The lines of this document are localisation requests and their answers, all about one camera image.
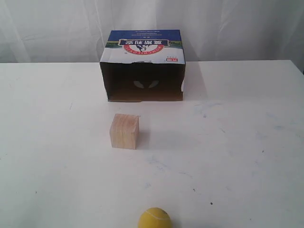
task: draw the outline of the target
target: wooden block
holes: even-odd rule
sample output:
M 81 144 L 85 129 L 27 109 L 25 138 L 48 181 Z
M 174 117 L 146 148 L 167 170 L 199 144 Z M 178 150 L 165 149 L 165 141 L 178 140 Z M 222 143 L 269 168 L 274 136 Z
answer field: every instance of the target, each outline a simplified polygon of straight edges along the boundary
M 135 150 L 138 134 L 139 116 L 115 114 L 110 129 L 112 147 Z

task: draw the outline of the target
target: blue box top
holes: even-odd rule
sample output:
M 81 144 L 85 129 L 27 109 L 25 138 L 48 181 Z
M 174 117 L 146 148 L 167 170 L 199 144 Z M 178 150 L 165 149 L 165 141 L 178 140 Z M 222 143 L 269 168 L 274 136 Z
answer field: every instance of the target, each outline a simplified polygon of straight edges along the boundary
M 179 30 L 113 30 L 108 41 L 119 39 L 167 39 L 169 41 L 181 41 Z

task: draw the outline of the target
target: cardboard box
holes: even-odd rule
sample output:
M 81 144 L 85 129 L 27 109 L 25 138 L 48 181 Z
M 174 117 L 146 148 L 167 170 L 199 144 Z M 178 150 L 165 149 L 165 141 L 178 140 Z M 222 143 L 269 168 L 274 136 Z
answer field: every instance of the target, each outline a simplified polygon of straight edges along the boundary
M 112 31 L 100 60 L 109 101 L 180 101 L 185 58 L 179 30 Z

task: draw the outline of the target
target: red circular logo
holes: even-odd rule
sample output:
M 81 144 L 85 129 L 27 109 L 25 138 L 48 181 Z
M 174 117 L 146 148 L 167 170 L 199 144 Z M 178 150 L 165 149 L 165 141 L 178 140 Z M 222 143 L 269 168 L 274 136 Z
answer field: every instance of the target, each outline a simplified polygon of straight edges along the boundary
M 160 52 L 161 50 L 163 50 L 164 45 L 151 45 L 151 47 L 145 51 L 137 51 L 136 50 L 136 45 L 124 45 L 123 46 L 124 49 L 127 52 L 130 52 L 132 54 L 136 54 L 136 55 L 150 55 L 150 54 L 155 54 L 157 52 Z

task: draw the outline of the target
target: cow logo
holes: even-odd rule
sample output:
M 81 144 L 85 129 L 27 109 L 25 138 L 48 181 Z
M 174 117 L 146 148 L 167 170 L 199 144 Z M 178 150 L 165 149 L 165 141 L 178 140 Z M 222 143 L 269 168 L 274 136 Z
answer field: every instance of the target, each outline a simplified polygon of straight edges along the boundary
M 120 39 L 119 44 L 132 54 L 136 55 L 150 55 L 163 50 L 164 47 L 169 46 L 167 39 Z

